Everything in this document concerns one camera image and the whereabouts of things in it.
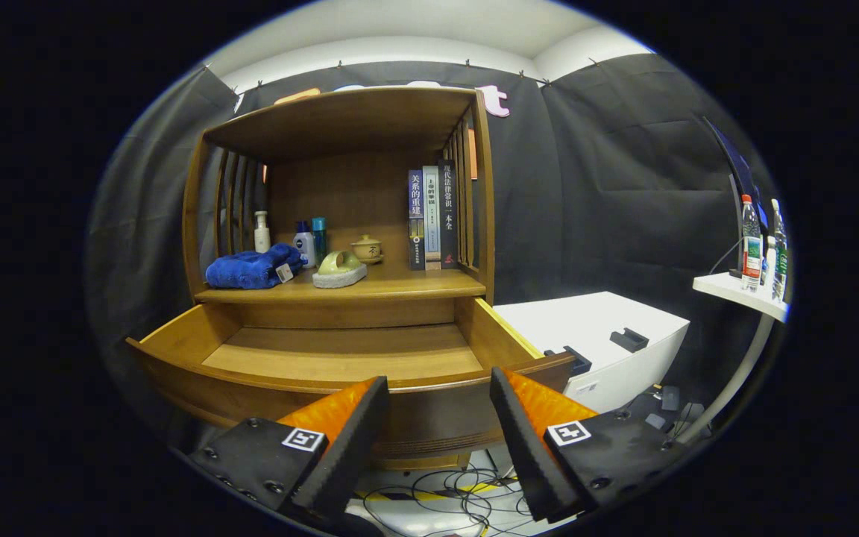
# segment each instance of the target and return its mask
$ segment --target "floor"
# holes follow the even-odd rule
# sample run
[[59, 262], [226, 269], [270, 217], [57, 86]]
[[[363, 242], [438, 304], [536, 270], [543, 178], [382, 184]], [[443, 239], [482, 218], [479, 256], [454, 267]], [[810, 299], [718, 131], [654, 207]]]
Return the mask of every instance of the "floor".
[[[375, 523], [388, 537], [538, 535], [575, 520], [534, 522], [511, 469], [509, 453], [501, 446], [473, 452], [467, 472], [369, 471], [358, 482], [347, 512]], [[464, 502], [454, 489], [473, 495], [464, 495]]]

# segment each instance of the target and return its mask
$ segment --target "bottle label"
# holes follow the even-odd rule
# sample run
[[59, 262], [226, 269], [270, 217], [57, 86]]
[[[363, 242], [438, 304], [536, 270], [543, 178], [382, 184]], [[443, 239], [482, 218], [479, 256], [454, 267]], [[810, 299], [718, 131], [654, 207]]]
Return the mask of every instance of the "bottle label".
[[748, 278], [761, 277], [761, 239], [744, 237], [744, 270]]
[[787, 274], [787, 249], [778, 248], [778, 261], [774, 265], [774, 272]]

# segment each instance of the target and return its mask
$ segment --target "black backdrop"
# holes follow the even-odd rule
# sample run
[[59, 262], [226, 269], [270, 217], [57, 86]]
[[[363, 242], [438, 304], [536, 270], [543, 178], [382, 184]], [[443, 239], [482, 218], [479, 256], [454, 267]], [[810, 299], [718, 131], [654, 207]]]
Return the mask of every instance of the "black backdrop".
[[[497, 273], [495, 302], [610, 290], [689, 319], [665, 382], [709, 403], [749, 346], [760, 313], [691, 289], [737, 240], [729, 165], [707, 116], [746, 154], [761, 191], [764, 164], [733, 119], [664, 58], [613, 58], [541, 85], [508, 72], [385, 62], [304, 72], [236, 97], [197, 69], [147, 109], [110, 160], [89, 220], [86, 303], [112, 378], [154, 431], [172, 412], [123, 338], [191, 305], [180, 253], [183, 182], [201, 130], [308, 88], [435, 81], [497, 85], [510, 115], [490, 115]], [[217, 159], [201, 198], [211, 198]], [[262, 201], [262, 196], [251, 197]], [[214, 260], [212, 204], [200, 205], [201, 268]], [[248, 212], [265, 207], [249, 207]], [[731, 254], [719, 269], [735, 266]]]

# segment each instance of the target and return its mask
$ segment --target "blue towel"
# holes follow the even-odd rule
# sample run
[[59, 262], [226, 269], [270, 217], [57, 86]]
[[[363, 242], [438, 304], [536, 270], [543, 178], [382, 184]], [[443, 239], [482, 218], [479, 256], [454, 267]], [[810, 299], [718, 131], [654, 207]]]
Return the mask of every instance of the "blue towel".
[[296, 276], [306, 261], [292, 245], [278, 242], [263, 254], [243, 251], [215, 259], [204, 278], [216, 289], [270, 289], [280, 284], [276, 268], [284, 263]]

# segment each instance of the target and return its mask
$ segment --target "metal pole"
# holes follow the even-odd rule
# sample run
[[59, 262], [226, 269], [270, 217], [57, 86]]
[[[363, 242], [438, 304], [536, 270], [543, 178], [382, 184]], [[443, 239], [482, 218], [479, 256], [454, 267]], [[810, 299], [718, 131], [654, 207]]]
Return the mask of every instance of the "metal pole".
[[686, 428], [685, 431], [678, 436], [678, 442], [688, 443], [690, 439], [695, 438], [695, 435], [698, 435], [699, 432], [705, 428], [705, 425], [707, 425], [715, 415], [718, 415], [718, 412], [722, 411], [722, 408], [725, 408], [725, 405], [727, 405], [731, 401], [731, 398], [737, 394], [737, 390], [740, 390], [740, 387], [744, 384], [744, 380], [747, 380], [747, 375], [749, 375], [751, 370], [754, 369], [754, 364], [757, 363], [758, 357], [761, 356], [761, 351], [764, 349], [764, 343], [767, 343], [767, 337], [768, 334], [771, 333], [771, 327], [773, 325], [774, 317], [761, 314], [761, 320], [758, 322], [758, 329], [754, 332], [754, 339], [751, 340], [751, 345], [747, 348], [747, 353], [744, 354], [744, 358], [740, 361], [740, 366], [737, 367], [737, 370], [734, 371], [731, 380], [722, 390], [722, 393], [718, 394], [718, 398], [716, 398], [715, 402], [713, 402], [711, 406], [709, 406], [709, 408], [707, 408], [706, 411], [695, 420], [694, 424], [689, 428]]

